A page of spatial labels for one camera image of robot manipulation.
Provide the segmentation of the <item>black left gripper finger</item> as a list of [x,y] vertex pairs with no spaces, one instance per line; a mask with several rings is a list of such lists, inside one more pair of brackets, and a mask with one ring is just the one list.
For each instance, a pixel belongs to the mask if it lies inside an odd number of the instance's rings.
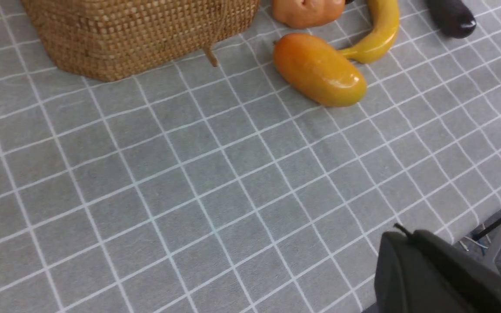
[[380,313],[501,313],[501,276],[428,230],[396,223],[381,236]]

